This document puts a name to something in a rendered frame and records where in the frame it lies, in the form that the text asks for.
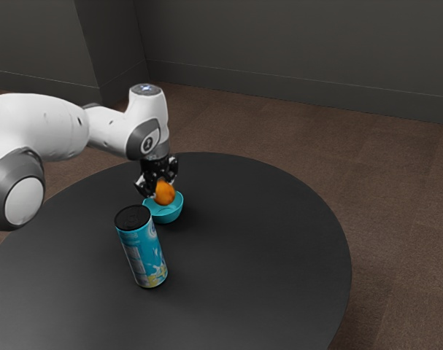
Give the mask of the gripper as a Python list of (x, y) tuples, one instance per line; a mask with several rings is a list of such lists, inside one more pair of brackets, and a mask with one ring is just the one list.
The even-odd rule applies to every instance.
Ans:
[(164, 178), (168, 184), (173, 184), (177, 174), (179, 163), (174, 155), (166, 155), (157, 160), (140, 160), (142, 174), (134, 182), (136, 190), (144, 198), (154, 198), (156, 179)]

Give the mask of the orange fruit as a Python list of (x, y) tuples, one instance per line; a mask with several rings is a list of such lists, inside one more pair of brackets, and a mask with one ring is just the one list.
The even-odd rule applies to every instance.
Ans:
[(176, 196), (174, 187), (164, 179), (159, 179), (155, 188), (154, 201), (160, 206), (168, 206)]

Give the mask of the teal bowl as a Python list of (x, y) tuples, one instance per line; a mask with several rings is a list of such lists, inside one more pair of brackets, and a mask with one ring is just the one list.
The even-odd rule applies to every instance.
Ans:
[(179, 191), (176, 191), (174, 200), (167, 206), (157, 204), (153, 198), (146, 198), (142, 202), (142, 205), (150, 210), (153, 221), (157, 224), (175, 221), (182, 212), (183, 204), (184, 198)]

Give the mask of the blue printed can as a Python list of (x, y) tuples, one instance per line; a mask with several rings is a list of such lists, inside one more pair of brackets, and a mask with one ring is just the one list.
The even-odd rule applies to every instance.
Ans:
[(168, 268), (150, 210), (140, 205), (121, 209), (114, 219), (135, 282), (143, 288), (162, 284)]

